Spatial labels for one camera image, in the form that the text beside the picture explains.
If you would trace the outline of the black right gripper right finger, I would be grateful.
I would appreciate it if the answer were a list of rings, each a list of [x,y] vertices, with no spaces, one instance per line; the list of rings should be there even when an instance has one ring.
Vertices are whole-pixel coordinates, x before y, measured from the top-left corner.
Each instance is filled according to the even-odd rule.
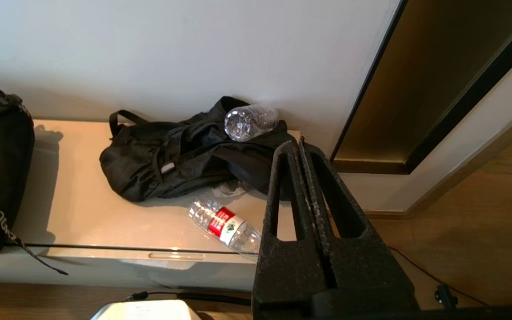
[[[418,311],[414,285],[325,154],[307,143],[303,172],[326,281],[313,311]]]

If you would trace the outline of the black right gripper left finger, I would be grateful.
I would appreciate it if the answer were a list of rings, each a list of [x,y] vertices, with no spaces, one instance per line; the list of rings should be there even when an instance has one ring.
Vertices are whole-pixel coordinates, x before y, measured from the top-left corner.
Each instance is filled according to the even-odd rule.
[[[295,240],[280,240],[282,189],[290,194]],[[257,320],[334,320],[336,279],[329,257],[332,230],[309,144],[287,142],[274,154],[263,221],[252,312]]]

